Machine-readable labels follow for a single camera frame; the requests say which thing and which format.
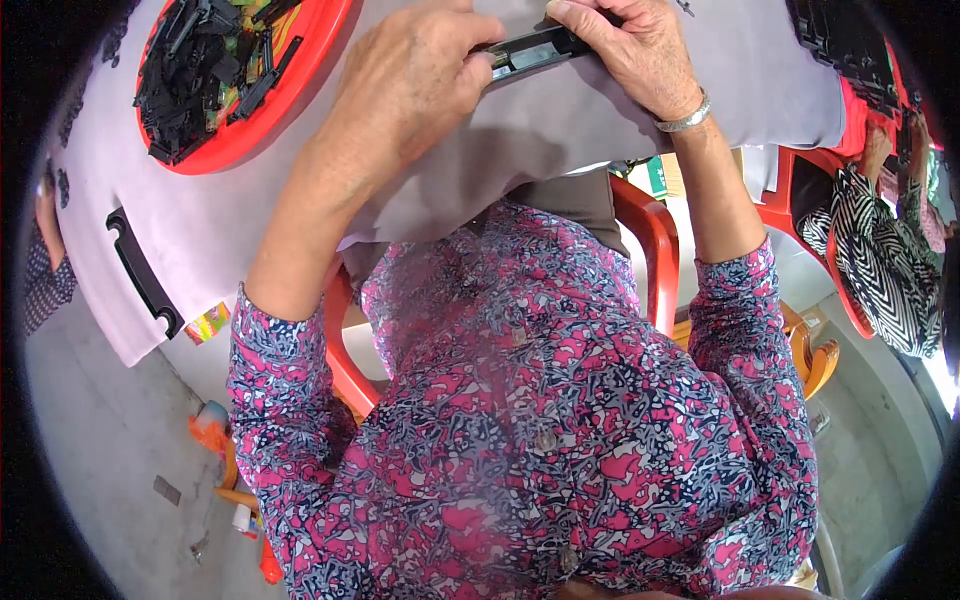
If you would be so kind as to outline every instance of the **pink patterned blouse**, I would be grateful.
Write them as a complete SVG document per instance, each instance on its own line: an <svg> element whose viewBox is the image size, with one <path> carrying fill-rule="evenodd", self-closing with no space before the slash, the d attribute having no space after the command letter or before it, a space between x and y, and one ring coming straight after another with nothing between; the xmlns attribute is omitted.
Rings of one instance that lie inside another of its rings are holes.
<svg viewBox="0 0 960 600"><path fill-rule="evenodd" d="M699 264L690 354L629 260L515 204L393 244L362 291L389 390L357 428L322 308L240 290L228 386L240 471L293 598L543 598L571 577L708 597L785 582L817 474L769 241Z"/></svg>

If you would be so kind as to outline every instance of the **fingernail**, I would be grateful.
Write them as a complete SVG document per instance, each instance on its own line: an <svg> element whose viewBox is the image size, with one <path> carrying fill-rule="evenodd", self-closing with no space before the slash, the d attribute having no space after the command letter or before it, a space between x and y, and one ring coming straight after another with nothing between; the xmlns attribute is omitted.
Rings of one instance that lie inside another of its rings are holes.
<svg viewBox="0 0 960 600"><path fill-rule="evenodd" d="M565 0L550 0L546 3L546 13L553 18L560 18L570 10L570 4Z"/></svg>

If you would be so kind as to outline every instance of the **woman's right hand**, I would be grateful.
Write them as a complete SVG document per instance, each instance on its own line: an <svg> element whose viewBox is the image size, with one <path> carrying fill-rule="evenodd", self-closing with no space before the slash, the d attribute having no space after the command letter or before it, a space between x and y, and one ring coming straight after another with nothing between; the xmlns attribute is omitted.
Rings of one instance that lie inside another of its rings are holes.
<svg viewBox="0 0 960 600"><path fill-rule="evenodd" d="M622 18L623 27L598 8ZM679 17L667 0L550 0L546 13L589 44L626 92L661 121L683 119L703 102Z"/></svg>

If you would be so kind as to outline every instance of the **person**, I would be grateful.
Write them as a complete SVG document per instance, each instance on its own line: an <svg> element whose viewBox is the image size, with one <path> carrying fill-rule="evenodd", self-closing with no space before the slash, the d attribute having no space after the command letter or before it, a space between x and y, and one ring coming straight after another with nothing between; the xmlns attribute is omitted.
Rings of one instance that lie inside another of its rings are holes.
<svg viewBox="0 0 960 600"><path fill-rule="evenodd" d="M36 187L35 219L27 254L25 321L27 336L73 299L77 278L57 223L53 176L48 168Z"/></svg>
<svg viewBox="0 0 960 600"><path fill-rule="evenodd" d="M391 14L349 51L232 324L237 464L288 592L819 597L768 588L813 542L812 436L770 242L703 116L675 9L547 11L676 130L700 278L690 353L643 319L626 256L580 223L501 201L440 241L389 245L362 283L391 382L355 425L324 360L337 244L381 185L471 113L492 57L470 51L505 36L470 0Z"/></svg>
<svg viewBox="0 0 960 600"><path fill-rule="evenodd" d="M836 174L829 204L800 218L797 231L825 257L833 227L844 285L876 335L899 352L929 358L940 346L941 329L939 260L921 222L930 141L922 117L911 118L909 126L913 148L896 217L877 192L893 142L868 122L862 158Z"/></svg>

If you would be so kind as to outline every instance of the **red plastic tray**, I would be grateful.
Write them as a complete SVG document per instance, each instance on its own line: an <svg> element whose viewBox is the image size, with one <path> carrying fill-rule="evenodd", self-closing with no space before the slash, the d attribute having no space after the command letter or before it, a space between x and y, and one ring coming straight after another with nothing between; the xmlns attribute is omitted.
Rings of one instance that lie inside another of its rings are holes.
<svg viewBox="0 0 960 600"><path fill-rule="evenodd" d="M177 1L168 0L157 16L157 20L167 12L171 4ZM294 36L303 36L303 42L290 60L290 64L287 65L276 88L267 92L263 106L246 121L237 121L232 125L227 125L225 121L212 138L183 162L176 165L168 165L159 160L157 162L181 175L205 175L226 169L246 155L286 116L294 101L310 82L347 19L352 2L353 0L303 0L288 12L282 21L290 20L286 34L282 32L283 27L274 31L274 39L280 40L282 36L279 47L274 50L275 61L280 61L280 57L283 56ZM152 39L155 33L156 23L148 39ZM147 58L149 47L148 43L143 48L140 66L143 66L143 61ZM139 87L140 77L138 76L134 95ZM147 132L144 131L140 121L140 108L136 109L136 125L140 129L143 143L150 148L150 138L147 137Z"/></svg>

